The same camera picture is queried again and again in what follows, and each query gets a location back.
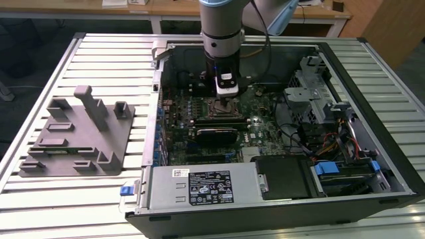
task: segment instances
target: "white paper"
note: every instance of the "white paper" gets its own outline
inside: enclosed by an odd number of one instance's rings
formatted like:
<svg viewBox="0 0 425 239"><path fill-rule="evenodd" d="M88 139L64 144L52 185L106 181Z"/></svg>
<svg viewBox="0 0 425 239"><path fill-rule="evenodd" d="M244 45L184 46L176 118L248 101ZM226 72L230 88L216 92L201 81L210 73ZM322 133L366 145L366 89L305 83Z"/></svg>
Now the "white paper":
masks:
<svg viewBox="0 0 425 239"><path fill-rule="evenodd" d="M300 2L298 5L301 5L302 7L309 7L309 6L317 6L322 3L321 0L310 0L310 1L304 1Z"/></svg>
<svg viewBox="0 0 425 239"><path fill-rule="evenodd" d="M102 8L126 8L126 0L102 0Z"/></svg>

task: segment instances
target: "barcode sticker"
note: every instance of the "barcode sticker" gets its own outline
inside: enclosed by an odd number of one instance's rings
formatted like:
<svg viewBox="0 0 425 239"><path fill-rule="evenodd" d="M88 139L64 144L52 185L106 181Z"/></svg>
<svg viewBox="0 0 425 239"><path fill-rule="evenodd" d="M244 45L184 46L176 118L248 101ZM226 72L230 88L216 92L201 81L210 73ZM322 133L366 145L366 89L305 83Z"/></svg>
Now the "barcode sticker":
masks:
<svg viewBox="0 0 425 239"><path fill-rule="evenodd" d="M189 176L189 169L173 169L173 177L188 177Z"/></svg>

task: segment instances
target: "table leg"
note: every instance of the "table leg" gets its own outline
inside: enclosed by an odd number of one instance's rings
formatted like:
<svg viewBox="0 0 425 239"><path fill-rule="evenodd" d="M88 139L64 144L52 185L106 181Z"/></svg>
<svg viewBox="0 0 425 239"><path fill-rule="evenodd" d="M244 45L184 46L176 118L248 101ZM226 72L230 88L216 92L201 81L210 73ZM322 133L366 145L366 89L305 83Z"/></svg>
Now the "table leg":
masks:
<svg viewBox="0 0 425 239"><path fill-rule="evenodd" d="M162 34L161 31L161 16L150 16L150 25L153 34Z"/></svg>
<svg viewBox="0 0 425 239"><path fill-rule="evenodd" d="M14 99L13 93L8 90L8 88L4 86L1 81L0 81L0 98L4 101L12 101Z"/></svg>
<svg viewBox="0 0 425 239"><path fill-rule="evenodd" d="M338 37L345 26L346 19L337 19L329 29L326 37Z"/></svg>

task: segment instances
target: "aluminum extrusion table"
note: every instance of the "aluminum extrusion table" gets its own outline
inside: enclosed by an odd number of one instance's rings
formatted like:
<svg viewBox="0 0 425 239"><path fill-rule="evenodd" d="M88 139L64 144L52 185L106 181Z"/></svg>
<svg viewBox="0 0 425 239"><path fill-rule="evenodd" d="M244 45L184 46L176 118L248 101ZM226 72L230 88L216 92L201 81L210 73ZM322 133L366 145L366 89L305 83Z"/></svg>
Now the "aluminum extrusion table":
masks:
<svg viewBox="0 0 425 239"><path fill-rule="evenodd" d="M264 42L264 37L246 37ZM198 35L76 34L0 163L0 234L2 239L142 239L124 211L136 197L120 198L120 186L140 177L150 86L158 75L152 54L166 41L201 41ZM357 39L272 37L272 42L328 42L378 117L425 178L425 107L368 43ZM90 85L105 104L126 101L136 117L124 171L110 177L21 178L18 164L42 128L52 98L70 98L73 87ZM341 89L336 86L341 99ZM202 238L423 238L425 205L380 212L356 223Z"/></svg>

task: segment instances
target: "motherboard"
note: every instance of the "motherboard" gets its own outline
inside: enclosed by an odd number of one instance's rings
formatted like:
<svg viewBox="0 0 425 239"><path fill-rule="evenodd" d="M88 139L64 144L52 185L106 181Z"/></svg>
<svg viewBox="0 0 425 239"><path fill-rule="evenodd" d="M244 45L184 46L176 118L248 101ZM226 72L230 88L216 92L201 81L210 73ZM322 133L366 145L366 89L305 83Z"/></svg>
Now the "motherboard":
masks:
<svg viewBox="0 0 425 239"><path fill-rule="evenodd" d="M273 115L276 98L276 93L264 93L264 87L253 85L222 106L217 98L196 97L189 89L165 90L169 165L244 162L244 155L250 159L285 154ZM200 133L208 135L210 130L229 135L218 142L209 136L209 141L197 142Z"/></svg>

